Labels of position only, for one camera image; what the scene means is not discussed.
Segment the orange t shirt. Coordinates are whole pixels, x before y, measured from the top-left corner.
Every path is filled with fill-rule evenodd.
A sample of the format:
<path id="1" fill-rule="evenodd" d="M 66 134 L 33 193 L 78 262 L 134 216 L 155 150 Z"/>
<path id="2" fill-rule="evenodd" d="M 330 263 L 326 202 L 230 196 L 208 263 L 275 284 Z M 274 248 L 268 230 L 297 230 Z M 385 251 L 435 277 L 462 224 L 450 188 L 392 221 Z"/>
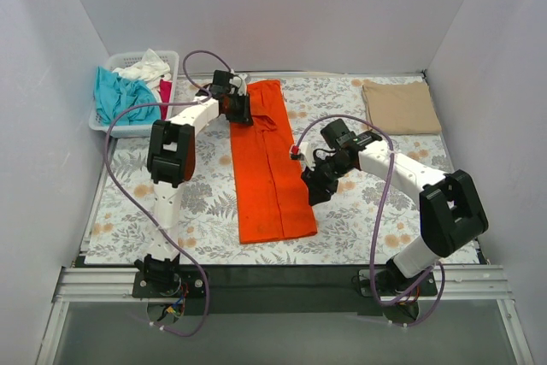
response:
<path id="1" fill-rule="evenodd" d="M 283 241 L 318 232 L 278 80 L 248 86 L 251 126 L 231 124 L 232 165 L 242 244 Z"/>

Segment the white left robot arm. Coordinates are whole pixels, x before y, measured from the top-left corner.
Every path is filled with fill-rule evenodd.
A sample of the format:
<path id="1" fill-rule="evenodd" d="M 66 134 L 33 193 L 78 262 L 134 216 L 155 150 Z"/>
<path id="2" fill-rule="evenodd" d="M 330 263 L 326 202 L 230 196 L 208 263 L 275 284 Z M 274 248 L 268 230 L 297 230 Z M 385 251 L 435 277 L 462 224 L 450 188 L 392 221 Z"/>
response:
<path id="1" fill-rule="evenodd" d="M 212 82 L 197 93 L 191 105 L 151 128 L 147 170 L 154 184 L 152 216 L 157 233 L 146 256 L 135 262 L 142 282 L 164 297 L 179 294 L 183 276 L 179 272 L 180 252 L 174 246 L 178 235 L 183 184 L 196 167 L 196 137 L 211 122 L 225 116 L 231 123 L 253 124 L 248 76 L 216 70 Z"/>

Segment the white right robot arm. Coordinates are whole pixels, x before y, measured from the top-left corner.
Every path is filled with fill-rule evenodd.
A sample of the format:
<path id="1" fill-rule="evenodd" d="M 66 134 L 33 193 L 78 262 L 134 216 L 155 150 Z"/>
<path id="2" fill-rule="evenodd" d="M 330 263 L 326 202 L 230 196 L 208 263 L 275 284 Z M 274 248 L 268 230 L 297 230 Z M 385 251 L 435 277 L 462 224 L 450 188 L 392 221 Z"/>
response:
<path id="1" fill-rule="evenodd" d="M 357 134 L 345 124 L 349 115 L 323 117 L 321 136 L 326 156 L 299 139 L 289 149 L 291 159 L 304 163 L 301 174 L 308 188 L 309 204 L 326 203 L 338 189 L 339 179 L 357 170 L 381 178 L 384 189 L 379 200 L 370 246 L 368 283 L 375 299 L 385 292 L 396 304 L 426 279 L 442 259 L 487 231 L 487 220 L 473 178 L 458 169 L 446 173 L 430 168 L 395 150 L 388 134 L 370 125 Z M 420 233 L 391 257 L 385 268 L 375 268 L 379 226 L 389 190 L 409 197 L 420 215 Z"/>

